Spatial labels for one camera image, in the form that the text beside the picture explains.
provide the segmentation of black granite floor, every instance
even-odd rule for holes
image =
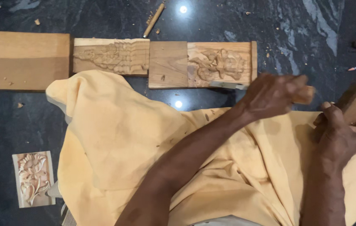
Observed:
[[[0,0],[0,31],[70,33],[75,37],[139,38],[161,0]],[[356,1],[168,0],[152,41],[258,41],[258,70],[306,74],[317,88],[312,105],[335,101],[355,80]],[[187,8],[186,13],[180,7]],[[146,78],[126,77],[139,93],[178,110],[230,107],[243,93],[225,89],[149,90]],[[24,103],[18,109],[17,103]],[[0,91],[0,225],[54,225],[57,205],[19,209],[11,154],[50,150],[54,171],[66,124],[43,93]]]

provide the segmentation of wood shaving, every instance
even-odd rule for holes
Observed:
[[[151,23],[151,20],[153,19],[153,15],[150,15],[149,18],[146,21],[146,24],[149,25]]]

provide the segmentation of wooden handle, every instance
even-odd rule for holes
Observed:
[[[292,102],[303,105],[310,104],[315,96],[315,90],[313,86],[304,86],[301,91],[292,98]]]
[[[160,16],[160,14],[163,11],[163,9],[164,9],[164,3],[161,3],[160,6],[157,9],[157,12],[155,12],[153,19],[149,23],[149,26],[146,28],[145,34],[143,34],[143,38],[146,38],[149,35],[151,29],[153,28],[156,20]]]

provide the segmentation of printed photo of wood carving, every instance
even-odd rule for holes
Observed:
[[[54,205],[55,198],[45,195],[54,184],[50,151],[13,154],[19,208]]]

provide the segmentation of unfinished wood carving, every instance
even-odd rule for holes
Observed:
[[[248,86],[252,72],[249,42],[188,43],[189,87],[209,87],[210,81],[235,82]]]
[[[44,195],[54,184],[50,152],[14,154],[12,159],[19,208],[55,204],[54,198]]]
[[[149,52],[148,39],[75,39],[74,72],[100,69],[147,75]]]

